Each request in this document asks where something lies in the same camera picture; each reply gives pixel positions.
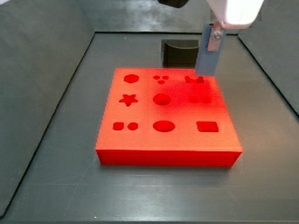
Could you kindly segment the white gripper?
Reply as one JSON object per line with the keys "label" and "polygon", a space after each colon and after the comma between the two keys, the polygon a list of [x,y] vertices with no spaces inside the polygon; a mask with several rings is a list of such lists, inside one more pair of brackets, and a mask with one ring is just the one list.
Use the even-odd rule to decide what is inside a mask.
{"label": "white gripper", "polygon": [[254,23],[264,0],[207,0],[219,22],[207,24],[200,37],[195,63],[198,75],[212,76],[216,71],[226,30],[247,29]]}

